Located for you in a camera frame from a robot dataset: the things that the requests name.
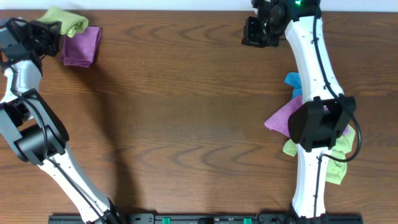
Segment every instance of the folded purple cloth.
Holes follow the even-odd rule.
[[[73,38],[65,36],[61,61],[64,65],[88,68],[93,63],[100,38],[99,27],[87,27],[84,33],[76,34]]]
[[[274,113],[264,125],[270,130],[278,131],[286,137],[290,138],[289,129],[287,126],[287,121],[290,115],[297,111],[302,105],[303,96],[296,96],[293,100],[290,100],[285,106]],[[349,134],[349,126],[346,127],[343,134]]]

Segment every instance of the green cloth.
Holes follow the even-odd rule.
[[[333,147],[332,156],[339,159],[346,159],[346,153],[351,152],[355,138],[355,130],[349,125],[349,134],[342,135],[336,140],[336,146]],[[289,139],[284,145],[284,152],[290,156],[297,154],[297,146]],[[341,184],[347,173],[346,162],[336,162],[329,159],[328,168],[326,170],[326,181],[333,184]]]
[[[73,37],[76,33],[83,33],[88,26],[88,19],[71,12],[64,11],[58,7],[50,6],[50,9],[38,21],[43,23],[52,23],[61,21],[60,34],[66,34]]]

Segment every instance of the wooden table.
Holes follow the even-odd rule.
[[[30,20],[42,11],[1,11]],[[90,69],[44,60],[40,92],[63,121],[73,153],[125,212],[287,210],[297,158],[263,122],[289,102],[297,71],[288,42],[240,44],[252,12],[78,11],[103,29]],[[340,85],[355,96],[363,150],[342,185],[326,184],[328,212],[365,223],[398,219],[398,14],[324,13]],[[0,83],[4,94],[5,79]],[[0,140],[0,223],[46,223],[77,210],[44,172]]]

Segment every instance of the black cable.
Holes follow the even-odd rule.
[[[17,91],[15,91],[14,86],[16,84],[16,73],[17,71],[15,70],[15,68],[13,68],[12,66],[9,66],[9,68],[12,70],[13,72],[13,77],[12,77],[12,85],[11,85],[11,93],[16,95],[18,97],[18,99],[22,100],[24,103],[26,103],[27,105],[29,105],[33,112],[36,114],[39,123],[41,125],[41,129],[43,131],[43,137],[44,137],[44,146],[43,146],[43,155],[44,158],[47,159],[48,161],[50,161],[54,167],[56,167],[60,173],[64,176],[64,178],[68,181],[68,183],[79,193],[79,195],[84,199],[84,201],[93,209],[93,211],[97,214],[97,216],[99,217],[99,219],[101,220],[101,223],[106,223],[104,218],[100,215],[100,213],[97,211],[97,209],[95,209],[95,207],[93,206],[93,204],[91,204],[91,202],[87,199],[87,197],[81,192],[81,190],[73,183],[73,181],[69,178],[69,176],[65,173],[65,171],[59,166],[58,163],[56,163],[54,160],[50,159],[49,156],[47,155],[47,151],[48,151],[48,137],[47,137],[47,131],[45,130],[45,124],[44,124],[44,119],[42,117],[42,115],[40,114],[40,112],[38,111],[38,109],[33,105],[33,103],[31,103],[29,100],[27,100],[27,98],[23,97],[22,95],[20,95]]]
[[[317,38],[317,20],[318,20],[318,15],[319,15],[320,4],[321,4],[321,0],[318,0],[318,5],[317,5],[317,8],[315,9],[315,16],[314,16],[314,20],[313,20],[313,43],[315,46],[315,51],[317,53],[318,63],[319,63],[319,66],[320,66],[320,69],[322,72],[323,80],[325,81],[326,88],[328,89],[330,94],[335,98],[335,100],[340,104],[340,106],[345,110],[345,112],[348,114],[348,116],[353,120],[353,123],[355,125],[356,131],[358,134],[358,143],[357,143],[356,150],[355,150],[354,154],[352,156],[350,156],[348,159],[339,159],[339,158],[330,156],[328,154],[321,154],[318,157],[317,185],[315,187],[314,210],[313,210],[314,222],[315,222],[315,219],[317,218],[317,200],[318,200],[319,178],[320,178],[322,157],[325,156],[325,157],[327,157],[329,159],[333,159],[334,161],[337,161],[337,162],[350,162],[358,156],[358,154],[361,150],[361,146],[362,146],[362,134],[361,134],[361,128],[359,127],[359,123],[356,120],[353,112],[350,109],[348,109],[348,107],[338,98],[336,93],[331,89],[330,83],[328,81],[328,77],[326,76],[325,68],[323,67],[322,58],[321,58],[321,54],[320,54],[319,46],[318,46],[318,38]]]
[[[272,209],[269,209],[269,208],[264,208],[264,209],[262,209],[260,212],[258,212],[257,215],[256,215],[256,220],[255,220],[255,221],[258,221],[258,216],[259,216],[262,212],[264,212],[264,211],[272,212],[272,214],[275,215],[276,219],[278,219],[279,223],[280,223],[280,224],[284,224],[284,223],[282,222],[282,220],[280,220],[280,218],[279,218],[279,216],[276,214],[276,212],[273,211]]]

